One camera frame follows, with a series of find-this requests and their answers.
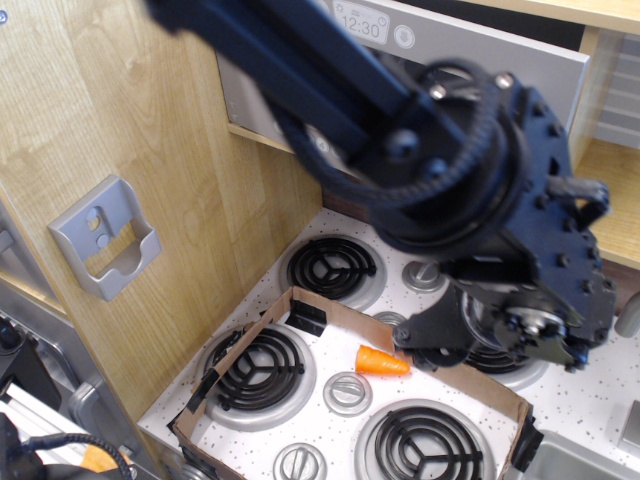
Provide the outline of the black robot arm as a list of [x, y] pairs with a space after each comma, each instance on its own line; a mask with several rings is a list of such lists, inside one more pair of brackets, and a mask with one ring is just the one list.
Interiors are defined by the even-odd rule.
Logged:
[[574, 176], [539, 92], [475, 62], [406, 71], [357, 41], [374, 21], [317, 1], [150, 1], [251, 77], [304, 168], [362, 206], [389, 246], [449, 286], [392, 333], [418, 366], [478, 344], [583, 368], [608, 338], [615, 288], [591, 225], [607, 187]]

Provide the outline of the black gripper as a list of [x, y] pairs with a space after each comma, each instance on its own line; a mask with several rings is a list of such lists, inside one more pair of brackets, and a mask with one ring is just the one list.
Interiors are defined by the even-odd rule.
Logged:
[[461, 314], [462, 293], [450, 285], [429, 309], [393, 328], [395, 350], [420, 370], [451, 368], [463, 363], [477, 342]]

